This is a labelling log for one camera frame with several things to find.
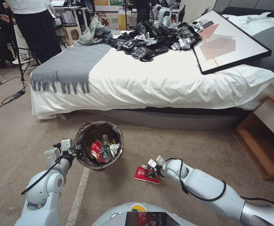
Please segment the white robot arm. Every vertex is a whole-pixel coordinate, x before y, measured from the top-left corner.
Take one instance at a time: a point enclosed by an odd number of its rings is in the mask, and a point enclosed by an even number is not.
[[[150,160],[149,164],[152,167],[157,164],[162,176],[180,183],[197,198],[208,199],[203,202],[223,217],[238,220],[245,226],[274,225],[274,206],[248,203],[225,182],[191,168],[180,159],[166,162],[158,156],[156,162]]]
[[[153,19],[159,21],[164,26],[169,27],[171,25],[171,12],[178,6],[180,6],[180,3],[177,3],[174,0],[158,0],[158,4],[154,6]]]
[[[77,149],[71,149],[71,139],[63,140],[56,145],[58,147],[44,152],[48,170],[32,177],[22,192],[26,200],[21,217],[15,226],[59,225],[58,200]]]

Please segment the trash can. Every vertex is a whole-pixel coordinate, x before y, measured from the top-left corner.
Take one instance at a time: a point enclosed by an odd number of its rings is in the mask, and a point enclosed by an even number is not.
[[[119,148],[115,158],[108,163],[99,163],[96,159],[88,156],[88,149],[95,140],[101,140],[102,135],[108,135],[109,139],[115,139]],[[77,132],[74,139],[74,146],[81,144],[81,154],[76,155],[77,160],[85,167],[95,171],[103,171],[115,163],[123,153],[123,135],[120,129],[108,121],[87,122]]]

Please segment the red snack bag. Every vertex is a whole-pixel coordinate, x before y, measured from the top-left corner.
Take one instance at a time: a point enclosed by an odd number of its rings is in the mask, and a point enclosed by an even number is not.
[[[96,140],[91,145],[91,154],[97,159],[98,162],[100,161],[100,150],[101,150],[101,143]]]
[[[149,223],[157,224],[157,221],[147,212],[138,212],[137,219],[140,226],[149,226]]]
[[[151,182],[151,183],[154,183],[154,184],[159,184],[158,177],[156,177],[155,179],[153,179],[151,177],[145,177],[144,176],[145,171],[146,171],[146,166],[145,165],[139,166],[138,169],[136,170],[135,179],[136,180],[148,181],[148,182]],[[147,172],[147,174],[150,174],[152,172],[153,172],[153,170],[150,169]]]

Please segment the white pillow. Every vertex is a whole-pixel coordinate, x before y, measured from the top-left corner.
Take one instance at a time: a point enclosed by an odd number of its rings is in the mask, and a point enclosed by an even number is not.
[[[258,18],[267,18],[267,16],[271,12],[265,12],[261,15],[244,15],[244,16],[234,16],[234,15],[227,15],[223,14],[224,17],[228,17],[228,20],[232,22],[233,24],[237,25],[240,29],[244,29],[244,27],[252,21],[252,19],[258,19]]]
[[[274,27],[274,18],[266,17],[250,21],[243,30],[252,36],[271,27]]]

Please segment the framed picture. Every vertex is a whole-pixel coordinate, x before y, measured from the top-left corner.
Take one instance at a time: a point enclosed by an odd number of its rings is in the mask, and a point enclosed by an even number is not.
[[[201,21],[202,40],[193,46],[202,74],[210,74],[271,55],[271,50],[211,10]]]

